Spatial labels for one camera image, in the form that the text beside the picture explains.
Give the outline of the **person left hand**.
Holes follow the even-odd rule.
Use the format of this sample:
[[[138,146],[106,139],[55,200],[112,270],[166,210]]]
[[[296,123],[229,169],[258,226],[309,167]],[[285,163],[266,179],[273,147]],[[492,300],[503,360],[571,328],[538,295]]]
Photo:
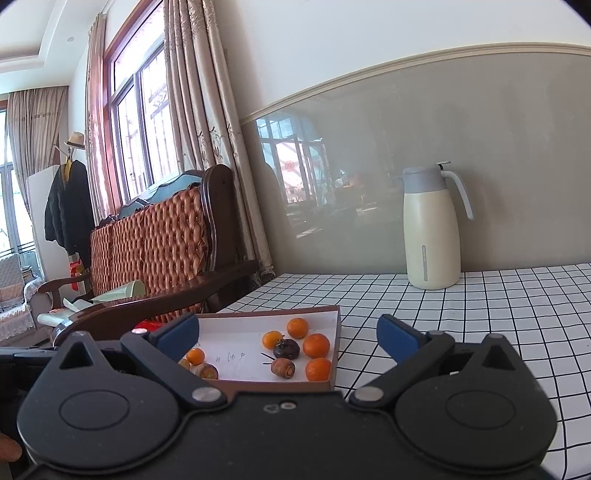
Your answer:
[[[0,434],[0,462],[12,463],[20,459],[22,448],[18,442],[7,435]]]

